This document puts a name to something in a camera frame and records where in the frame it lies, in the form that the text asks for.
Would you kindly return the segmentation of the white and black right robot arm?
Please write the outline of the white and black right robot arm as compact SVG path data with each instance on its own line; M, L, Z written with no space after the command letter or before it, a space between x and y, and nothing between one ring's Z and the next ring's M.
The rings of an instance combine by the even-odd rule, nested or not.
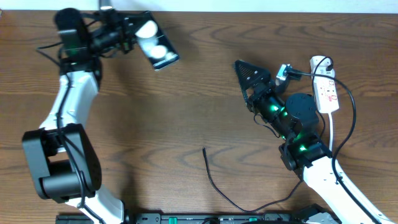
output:
M286 168L316 191L341 223L391 222L345 174L336 159L339 151L332 151L317 133L313 96L295 93L281 99L289 81L300 80L305 72L283 64L272 79L267 69L243 60L235 61L233 67L248 110L284 139L279 151Z

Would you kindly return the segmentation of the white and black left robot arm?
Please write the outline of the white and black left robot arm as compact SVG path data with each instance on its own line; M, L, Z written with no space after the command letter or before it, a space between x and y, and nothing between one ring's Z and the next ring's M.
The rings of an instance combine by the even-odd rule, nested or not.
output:
M111 50L128 53L141 38L159 33L152 14L113 8L90 14L66 8L54 17L60 42L57 97L38 129L27 131L22 147L37 195L79 209L90 223L131 223L122 200L102 183L100 161L85 131L91 104L103 77L101 59Z

